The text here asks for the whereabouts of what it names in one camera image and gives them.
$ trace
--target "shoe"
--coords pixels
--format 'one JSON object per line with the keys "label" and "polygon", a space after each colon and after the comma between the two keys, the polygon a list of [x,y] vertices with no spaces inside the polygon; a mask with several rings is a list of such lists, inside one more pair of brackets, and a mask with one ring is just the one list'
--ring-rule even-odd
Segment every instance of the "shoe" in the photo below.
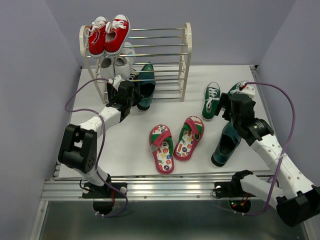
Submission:
{"label": "shoe", "polygon": [[205,125],[198,116],[189,116],[180,131],[178,143],[173,155],[179,161],[187,161],[191,158],[198,143],[205,132]]}
{"label": "shoe", "polygon": [[112,22],[105,26],[105,53],[109,56],[118,56],[130,34],[130,23],[125,15],[119,14]]}
{"label": "shoe", "polygon": [[238,94],[241,92],[240,87],[242,84],[246,83],[247,81],[240,81],[238,83],[236,83],[235,85],[233,85],[233,87],[228,91],[228,95],[232,96],[233,94]]}
{"label": "shoe", "polygon": [[228,122],[222,130],[221,138],[214,153],[211,156],[211,162],[222,167],[234,153],[240,144],[241,137],[235,130],[231,122]]}
{"label": "shoe", "polygon": [[132,72],[136,72],[136,71],[137,70],[135,70],[134,68],[131,68],[131,73],[130,73],[128,80],[132,81],[132,80],[136,80],[138,78],[138,73],[132,73]]}
{"label": "shoe", "polygon": [[220,87],[218,83],[212,81],[204,90],[204,105],[202,110],[202,118],[210,121],[215,115],[216,108],[220,98]]}
{"label": "shoe", "polygon": [[98,16],[86,28],[84,35],[89,38],[89,53],[93,58],[100,58],[105,54],[106,24],[108,20],[104,16]]}
{"label": "shoe", "polygon": [[[129,42],[125,42],[124,46],[131,46]],[[133,47],[122,48],[121,54],[131,55],[136,54]],[[130,77],[131,68],[135,61],[135,56],[118,56],[114,60],[114,72],[115,75],[120,75],[123,80],[127,80]]]}
{"label": "shoe", "polygon": [[115,58],[105,58],[100,65],[100,76],[103,79],[114,79],[115,78]]}
{"label": "shoe", "polygon": [[149,143],[155,167],[161,174],[170,174],[175,168],[173,152],[174,144],[170,129],[163,124],[155,126],[149,135]]}
{"label": "shoe", "polygon": [[[153,71],[154,67],[151,63],[148,63],[143,66],[141,71]],[[138,81],[137,87],[142,95],[142,100],[136,105],[138,109],[142,111],[146,111],[150,108],[152,103],[152,98],[155,93],[156,82],[148,81],[148,79],[155,79],[154,72],[140,72],[138,74],[137,80],[146,80],[146,81]]]}

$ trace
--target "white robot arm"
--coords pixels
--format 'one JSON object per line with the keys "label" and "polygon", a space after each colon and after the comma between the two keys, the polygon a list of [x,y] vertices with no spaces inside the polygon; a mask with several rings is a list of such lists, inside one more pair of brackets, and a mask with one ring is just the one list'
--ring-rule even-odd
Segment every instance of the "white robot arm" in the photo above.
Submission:
{"label": "white robot arm", "polygon": [[[228,96],[222,93],[215,115],[225,108],[222,117],[232,122],[239,135],[275,174],[283,149],[268,123],[255,118],[254,105],[246,94]],[[320,213],[320,187],[307,179],[288,155],[281,157],[276,177],[281,188],[273,188],[268,204],[288,226],[293,227]],[[248,193],[267,202],[271,184],[244,170],[235,173],[231,182],[215,182],[215,188],[217,198],[242,197]]]}
{"label": "white robot arm", "polygon": [[120,123],[136,105],[141,95],[134,84],[123,81],[117,76],[113,82],[117,94],[110,100],[104,109],[90,120],[80,125],[69,124],[64,131],[58,160],[67,167],[76,170],[94,186],[103,187],[108,174],[97,163],[97,139],[112,126]]}

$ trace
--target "sneaker lace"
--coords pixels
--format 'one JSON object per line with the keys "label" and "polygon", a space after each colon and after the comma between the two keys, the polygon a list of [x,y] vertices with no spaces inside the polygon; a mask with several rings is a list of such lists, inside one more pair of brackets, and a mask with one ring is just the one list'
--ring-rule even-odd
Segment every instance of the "sneaker lace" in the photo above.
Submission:
{"label": "sneaker lace", "polygon": [[218,91],[219,91],[218,89],[209,88],[208,91],[209,91],[209,93],[208,93],[209,97],[208,97],[208,101],[206,102],[206,105],[205,105],[207,109],[211,108],[212,101],[219,100],[219,98],[216,97],[218,94]]}
{"label": "sneaker lace", "polygon": [[125,24],[125,21],[123,20],[119,20],[119,21],[113,20],[112,22],[108,22],[105,27],[105,32],[108,34],[110,33],[111,29],[118,29],[118,28],[126,29],[127,27],[124,24]]}
{"label": "sneaker lace", "polygon": [[90,38],[95,31],[98,31],[99,29],[101,29],[104,25],[106,25],[106,22],[105,21],[102,21],[102,20],[97,20],[97,21],[93,21],[92,24],[91,24],[91,29],[89,28],[86,28],[84,31],[84,35],[87,37],[87,38]]}
{"label": "sneaker lace", "polygon": [[240,93],[240,92],[241,92],[240,86],[241,86],[242,84],[244,84],[244,83],[246,83],[246,82],[245,82],[245,81],[238,82],[238,83],[236,84],[236,86],[235,86],[235,89],[234,89],[234,90],[231,90],[230,93],[231,93],[231,94],[238,94],[238,93]]}

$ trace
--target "white table surface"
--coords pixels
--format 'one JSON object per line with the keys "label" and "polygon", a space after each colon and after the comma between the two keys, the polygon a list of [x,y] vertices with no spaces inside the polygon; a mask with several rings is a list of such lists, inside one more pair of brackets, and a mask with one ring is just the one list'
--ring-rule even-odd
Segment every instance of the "white table surface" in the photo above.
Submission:
{"label": "white table surface", "polygon": [[[90,80],[89,72],[82,70],[79,86]],[[184,102],[176,100],[153,100],[147,111],[131,108],[126,119],[113,126],[106,132],[106,141],[99,161],[99,166],[111,176],[156,176],[155,160],[149,146],[149,133],[158,124],[165,124],[170,128],[173,144],[178,141],[180,130],[187,117],[195,115],[201,117],[204,104],[204,89],[208,83],[215,81],[221,92],[229,89],[240,81],[254,81],[248,65],[191,66]],[[260,95],[256,90],[253,99],[255,116],[268,121]],[[76,97],[74,108],[90,108],[100,112],[104,105],[91,83]],[[189,161],[180,162],[174,159],[174,170],[170,175],[184,174],[212,174],[234,173],[242,170],[254,172],[269,171],[265,162],[242,140],[231,158],[223,167],[217,167],[211,162],[211,155],[221,137],[223,127],[227,121],[222,118],[222,112],[212,121],[203,121],[205,131],[203,138],[192,154]],[[93,117],[88,112],[76,112],[71,116],[72,124],[80,124]],[[98,140],[98,150],[102,137]],[[59,178],[79,177],[79,173],[61,165]]]}

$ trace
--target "pink flip-flop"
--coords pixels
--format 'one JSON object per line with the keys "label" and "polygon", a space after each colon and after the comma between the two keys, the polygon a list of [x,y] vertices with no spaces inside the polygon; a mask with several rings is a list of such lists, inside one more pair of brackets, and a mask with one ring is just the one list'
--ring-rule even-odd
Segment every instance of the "pink flip-flop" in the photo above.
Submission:
{"label": "pink flip-flop", "polygon": [[170,174],[175,168],[173,151],[174,144],[170,129],[163,124],[155,126],[149,135],[149,143],[155,167],[161,174]]}
{"label": "pink flip-flop", "polygon": [[187,161],[204,135],[205,125],[197,116],[188,117],[181,129],[179,141],[174,149],[174,157],[180,161]]}

